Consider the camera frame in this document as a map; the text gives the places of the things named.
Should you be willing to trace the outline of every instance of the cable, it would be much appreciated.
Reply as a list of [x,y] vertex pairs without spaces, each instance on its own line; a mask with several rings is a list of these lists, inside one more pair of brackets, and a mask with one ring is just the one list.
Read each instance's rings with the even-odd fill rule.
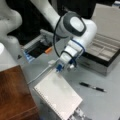
[[59,53],[58,53],[58,51],[57,51],[57,49],[56,49],[55,43],[56,43],[56,31],[57,31],[58,25],[59,25],[59,23],[60,23],[60,21],[61,21],[61,18],[62,18],[62,16],[61,16],[60,19],[58,20],[58,22],[57,22],[57,24],[56,24],[56,27],[55,27],[55,30],[54,30],[54,33],[53,33],[53,47],[54,47],[54,50],[55,50],[56,55],[57,55],[58,57],[60,57],[60,55],[59,55]]

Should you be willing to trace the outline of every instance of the pen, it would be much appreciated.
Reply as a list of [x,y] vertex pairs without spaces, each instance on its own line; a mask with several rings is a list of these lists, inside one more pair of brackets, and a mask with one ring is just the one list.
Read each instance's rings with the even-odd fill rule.
[[107,92],[106,90],[104,90],[104,89],[102,89],[102,88],[92,86],[92,85],[90,85],[90,84],[88,84],[88,83],[81,82],[80,85],[82,85],[82,86],[84,86],[84,87],[92,88],[92,89],[97,90],[97,91]]

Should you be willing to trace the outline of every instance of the white paper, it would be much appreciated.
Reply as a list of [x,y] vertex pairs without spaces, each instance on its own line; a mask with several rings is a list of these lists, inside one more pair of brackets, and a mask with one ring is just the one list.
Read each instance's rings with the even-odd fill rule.
[[62,120],[68,120],[82,102],[82,98],[56,70],[50,71],[35,90]]

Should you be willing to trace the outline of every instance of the wooden table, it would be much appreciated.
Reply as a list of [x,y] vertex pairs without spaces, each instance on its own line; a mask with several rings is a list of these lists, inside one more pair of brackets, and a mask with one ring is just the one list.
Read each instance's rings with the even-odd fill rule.
[[39,120],[20,66],[0,72],[0,120]]

